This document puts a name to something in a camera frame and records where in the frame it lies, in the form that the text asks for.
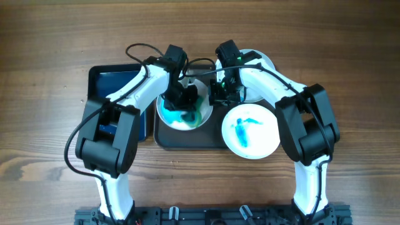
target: wooden table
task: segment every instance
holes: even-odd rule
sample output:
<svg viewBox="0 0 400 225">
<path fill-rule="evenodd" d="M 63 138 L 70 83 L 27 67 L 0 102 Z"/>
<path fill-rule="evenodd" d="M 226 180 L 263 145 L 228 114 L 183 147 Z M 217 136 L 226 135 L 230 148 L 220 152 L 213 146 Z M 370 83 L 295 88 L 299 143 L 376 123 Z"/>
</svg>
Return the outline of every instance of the wooden table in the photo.
<svg viewBox="0 0 400 225">
<path fill-rule="evenodd" d="M 138 42 L 215 59 L 228 39 L 266 53 L 290 79 L 326 88 L 341 130 L 329 200 L 350 204 L 355 224 L 399 224 L 399 10 L 389 1 L 0 7 L 1 224 L 71 224 L 75 209 L 99 204 L 94 180 L 63 159 L 92 66 L 131 63 L 124 49 Z M 289 204 L 295 190 L 281 147 L 252 161 L 230 151 L 167 152 L 152 137 L 129 178 L 137 206 Z"/>
</svg>

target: blue dye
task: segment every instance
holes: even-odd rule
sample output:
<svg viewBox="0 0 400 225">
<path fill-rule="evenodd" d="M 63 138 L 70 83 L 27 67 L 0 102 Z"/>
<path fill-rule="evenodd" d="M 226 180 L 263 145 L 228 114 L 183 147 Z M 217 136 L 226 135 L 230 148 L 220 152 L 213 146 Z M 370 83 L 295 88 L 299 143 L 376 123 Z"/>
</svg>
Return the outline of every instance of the blue dye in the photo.
<svg viewBox="0 0 400 225">
<path fill-rule="evenodd" d="M 200 125 L 202 117 L 199 111 L 200 105 L 203 102 L 202 97 L 198 97 L 195 107 L 196 111 L 170 111 L 164 107 L 164 100 L 161 102 L 161 114 L 167 123 L 172 124 L 174 121 L 185 123 L 191 128 L 196 128 Z"/>
<path fill-rule="evenodd" d="M 235 126 L 235 131 L 236 131 L 236 136 L 237 139 L 239 140 L 239 143 L 242 147 L 248 147 L 249 142 L 248 142 L 248 135 L 246 134 L 246 128 L 249 123 L 254 123 L 254 124 L 262 124 L 261 122 L 258 122 L 255 119 L 252 118 L 247 118 L 246 120 L 242 120 L 241 118 L 237 119 L 237 125 Z"/>
</svg>

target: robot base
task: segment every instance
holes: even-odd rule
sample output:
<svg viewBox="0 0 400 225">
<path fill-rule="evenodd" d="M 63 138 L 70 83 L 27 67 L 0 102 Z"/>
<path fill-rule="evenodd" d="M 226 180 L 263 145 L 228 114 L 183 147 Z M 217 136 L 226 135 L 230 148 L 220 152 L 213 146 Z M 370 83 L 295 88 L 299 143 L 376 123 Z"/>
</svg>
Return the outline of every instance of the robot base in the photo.
<svg viewBox="0 0 400 225">
<path fill-rule="evenodd" d="M 98 207 L 77 210 L 74 225 L 113 224 Z M 350 206 L 328 204 L 315 216 L 317 225 L 352 225 Z M 301 216 L 291 205 L 240 208 L 177 208 L 136 207 L 126 225 L 302 225 Z"/>
</svg>

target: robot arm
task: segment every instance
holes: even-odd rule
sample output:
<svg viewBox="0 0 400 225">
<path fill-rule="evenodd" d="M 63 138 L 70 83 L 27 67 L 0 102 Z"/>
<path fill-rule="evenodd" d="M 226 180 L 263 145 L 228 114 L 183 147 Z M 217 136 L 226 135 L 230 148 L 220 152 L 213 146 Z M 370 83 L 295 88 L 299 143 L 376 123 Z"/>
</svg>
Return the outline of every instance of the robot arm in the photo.
<svg viewBox="0 0 400 225">
<path fill-rule="evenodd" d="M 241 86 L 251 88 L 257 94 L 262 96 L 270 105 L 275 107 L 277 117 L 279 137 L 286 154 L 294 161 L 296 172 L 296 192 L 294 194 L 294 205 L 302 214 L 303 219 L 307 220 L 307 215 L 313 211 L 320 212 L 328 204 L 326 198 L 326 170 L 327 164 L 322 165 L 322 171 L 319 171 L 321 162 L 326 162 L 329 155 L 333 153 L 326 147 L 323 135 L 316 126 L 318 119 L 328 138 L 330 146 L 339 140 L 339 129 L 329 103 L 328 96 L 322 86 L 315 84 L 306 87 L 303 84 L 296 83 L 286 78 L 266 63 L 256 52 L 241 54 L 233 41 L 222 43 L 216 50 L 216 54 L 223 68 L 241 65 L 256 65 L 255 68 L 227 69 L 223 82 L 225 88 L 223 91 L 216 91 L 212 88 L 214 94 L 212 98 L 219 101 L 235 99 L 235 94 Z M 290 90 L 276 77 L 262 71 L 260 68 L 272 72 L 284 82 L 291 85 L 300 95 L 310 103 L 312 110 L 318 118 L 312 118 L 303 122 L 302 113 L 310 113 L 303 102 L 301 102 L 296 93 Z"/>
<path fill-rule="evenodd" d="M 288 84 L 292 85 L 298 92 L 303 92 L 306 87 L 303 84 L 291 81 L 279 72 L 275 71 L 267 65 L 263 59 L 253 59 L 246 65 L 261 64 L 262 67 L 273 71 L 279 77 L 284 79 Z M 275 107 L 275 104 L 282 98 L 294 96 L 295 93 L 288 89 L 282 82 L 275 77 L 270 76 L 266 72 L 257 69 L 244 68 L 240 69 L 240 78 L 243 86 L 251 88 L 253 91 L 261 95 L 270 105 Z M 311 214 L 316 205 L 318 195 L 318 165 L 320 162 L 328 160 L 329 156 L 323 155 L 312 161 L 311 165 L 305 166 L 302 162 L 295 162 L 294 168 L 296 172 L 296 192 L 294 194 L 294 203 L 303 215 Z M 321 201 L 317 211 L 320 211 L 328 204 L 326 198 L 326 169 L 328 165 L 322 166 L 322 189 Z"/>
<path fill-rule="evenodd" d="M 80 130 L 76 144 L 76 156 L 85 168 L 103 178 L 96 179 L 101 205 L 99 212 L 109 218 L 109 200 L 115 220 L 126 220 L 134 211 L 134 201 L 129 193 L 128 174 L 138 147 L 140 114 L 160 94 L 163 94 L 169 110 L 193 110 L 198 94 L 195 86 L 183 87 L 178 82 L 186 53 L 176 46 L 169 46 L 163 57 L 149 57 L 139 74 L 120 90 L 107 98 L 92 97 L 87 100 L 83 119 L 105 104 L 114 102 L 128 91 L 135 89 L 124 99 L 116 102 L 89 120 Z M 115 135 L 99 130 L 99 125 L 117 123 Z"/>
</svg>

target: black tray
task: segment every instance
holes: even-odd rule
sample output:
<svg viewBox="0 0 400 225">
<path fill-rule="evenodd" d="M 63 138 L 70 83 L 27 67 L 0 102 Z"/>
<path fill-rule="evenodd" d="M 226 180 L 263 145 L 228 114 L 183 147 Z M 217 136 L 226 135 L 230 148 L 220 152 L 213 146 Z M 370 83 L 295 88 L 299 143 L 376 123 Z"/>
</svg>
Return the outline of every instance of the black tray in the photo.
<svg viewBox="0 0 400 225">
<path fill-rule="evenodd" d="M 210 67 L 206 65 L 194 65 L 189 73 L 201 73 L 209 71 Z M 216 75 L 199 77 L 205 85 L 209 85 L 209 80 L 215 78 Z M 265 108 L 274 111 L 274 108 L 265 100 L 253 103 L 264 106 Z M 221 126 L 226 113 L 237 106 L 214 106 L 210 118 L 200 127 L 191 131 L 178 131 L 167 126 L 158 113 L 154 113 L 154 140 L 165 150 L 221 150 L 228 149 L 222 133 Z"/>
</svg>

